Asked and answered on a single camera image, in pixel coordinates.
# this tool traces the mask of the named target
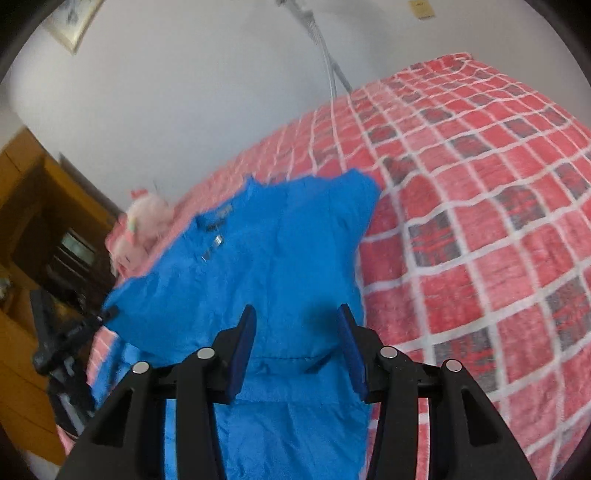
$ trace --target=red plaid bedspread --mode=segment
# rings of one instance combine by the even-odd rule
[[[246,174],[275,182],[360,169],[382,189],[357,265],[368,326],[416,360],[461,360],[548,479],[591,422],[590,138],[563,108],[469,54],[417,63],[304,115],[197,185],[144,271]],[[91,378],[110,335],[96,339]],[[427,416],[422,405],[421,480]]]

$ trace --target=black tripod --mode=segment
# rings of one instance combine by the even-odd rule
[[[85,366],[76,355],[117,315],[117,308],[81,322],[72,320],[60,325],[51,295],[34,290],[31,310],[39,341],[33,366],[38,374],[49,377],[47,395],[56,424],[71,437],[78,437],[95,413],[95,401],[86,383]]]

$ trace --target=blue gripper pad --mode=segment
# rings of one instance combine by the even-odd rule
[[[353,390],[360,396],[361,400],[365,401],[368,396],[365,363],[353,336],[352,329],[355,327],[357,325],[349,306],[347,304],[341,305],[337,311],[337,332],[345,355],[345,363],[349,370]]]

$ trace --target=wooden cabinet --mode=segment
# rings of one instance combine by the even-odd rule
[[[64,234],[76,232],[97,255],[107,255],[104,239],[114,221],[28,129],[0,153],[0,277],[14,285],[0,301],[0,423],[16,447],[58,465],[65,456],[47,379],[31,364],[37,340],[29,293],[44,286]]]

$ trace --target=metal screw head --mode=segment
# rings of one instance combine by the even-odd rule
[[[445,366],[451,372],[459,372],[462,369],[462,364],[457,360],[448,360]]]
[[[398,355],[398,350],[396,350],[393,346],[387,345],[380,349],[379,354],[384,358],[396,358],[396,355]]]
[[[204,348],[200,348],[197,351],[197,357],[200,358],[201,360],[209,360],[215,354],[216,354],[216,351],[209,346],[204,347]]]
[[[137,362],[132,368],[131,371],[134,374],[144,374],[150,369],[150,364],[148,362]]]

